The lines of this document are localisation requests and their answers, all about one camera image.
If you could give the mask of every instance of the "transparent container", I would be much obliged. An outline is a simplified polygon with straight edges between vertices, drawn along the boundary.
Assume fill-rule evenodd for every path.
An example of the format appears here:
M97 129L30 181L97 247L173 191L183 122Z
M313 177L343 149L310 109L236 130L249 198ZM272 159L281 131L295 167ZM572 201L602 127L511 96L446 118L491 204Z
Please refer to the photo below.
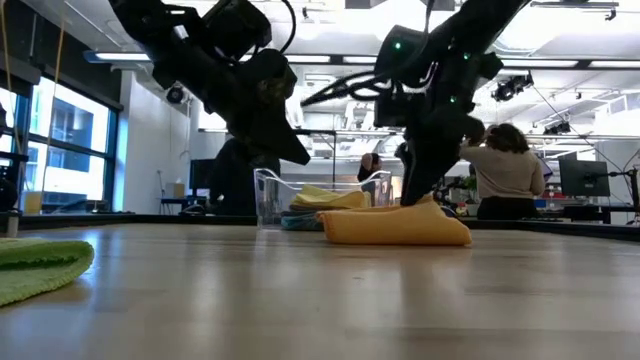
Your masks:
M327 182L290 182L282 180L269 169L254 170L256 190L256 214L260 229L280 229L282 214L289 211L289 205L305 185L314 186L338 194L353 191L372 193L372 206L392 204L391 173L378 171L363 182L327 183Z

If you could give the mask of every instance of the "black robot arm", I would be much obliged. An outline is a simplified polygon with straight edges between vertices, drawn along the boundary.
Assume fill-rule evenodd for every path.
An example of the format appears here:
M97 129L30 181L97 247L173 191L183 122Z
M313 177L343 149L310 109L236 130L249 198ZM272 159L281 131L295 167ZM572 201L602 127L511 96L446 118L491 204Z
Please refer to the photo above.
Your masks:
M396 155L405 165L402 204L413 205L459 160L464 137L483 136L482 122L468 115L475 106L473 95L481 77L491 80L503 67L487 51L529 2L467 0L430 34L395 26L382 43L373 79L349 86L349 79L338 80L303 105L346 94L358 97L364 88L380 93L373 99L374 125L406 128L406 143ZM427 24L433 4L427 4ZM375 86L380 82L391 86Z
M285 117L297 80L286 57L263 49L239 61L271 41L271 24L249 1L221 0L202 18L193 8L160 0L110 4L153 62L153 77L163 88L181 83L238 139L281 159L309 162Z

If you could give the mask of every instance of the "folded yellow towel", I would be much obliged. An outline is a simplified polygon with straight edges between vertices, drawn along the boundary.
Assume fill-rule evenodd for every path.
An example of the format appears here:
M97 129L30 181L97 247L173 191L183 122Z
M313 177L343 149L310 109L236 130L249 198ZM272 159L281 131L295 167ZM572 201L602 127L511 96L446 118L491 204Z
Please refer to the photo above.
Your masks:
M471 232L447 217L431 196L409 207L323 211L327 239L335 244L454 245L471 244Z
M299 207L358 209L371 207L371 195L362 191L338 194L310 185L304 185L291 202Z

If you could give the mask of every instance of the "ceiling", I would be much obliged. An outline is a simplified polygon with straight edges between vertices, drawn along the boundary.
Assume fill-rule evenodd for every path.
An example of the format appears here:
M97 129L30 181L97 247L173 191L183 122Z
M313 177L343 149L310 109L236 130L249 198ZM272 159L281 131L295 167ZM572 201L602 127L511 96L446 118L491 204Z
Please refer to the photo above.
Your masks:
M58 1L23 0L54 23L63 17L66 27L97 51L139 51L115 17L108 0ZM608 10L525 8L495 44L495 51L506 55L544 57L638 57L640 54L640 1L617 0L617 17L606 21ZM201 13L215 0L165 0L196 7ZM291 28L289 14L280 1L253 1L271 20L274 47L281 46ZM424 27L421 0L386 0L369 10L345 9L344 0L293 0L298 15L298 32L289 53L375 55L381 40L394 24L420 29ZM308 18L302 8L308 9ZM431 27L452 12L436 11ZM322 86L311 84L309 75L341 77L369 69L366 66L293 66L299 78L299 91L310 94ZM616 94L640 89L640 71L533 71L536 88L559 112L569 110L576 124L589 124L595 111ZM509 121L525 132L541 132L544 120L555 110L533 89L514 100L496 103L491 92L496 81L486 84L475 97L473 115L487 123ZM313 112L342 113L349 99L336 100L307 109Z

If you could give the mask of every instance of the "green microfiber cloth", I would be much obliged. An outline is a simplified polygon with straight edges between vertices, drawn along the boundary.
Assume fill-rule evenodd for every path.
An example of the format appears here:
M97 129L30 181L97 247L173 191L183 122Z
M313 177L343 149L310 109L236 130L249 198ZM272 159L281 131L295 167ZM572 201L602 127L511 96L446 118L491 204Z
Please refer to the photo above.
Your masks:
M93 262L83 241L0 239L0 306L58 289Z

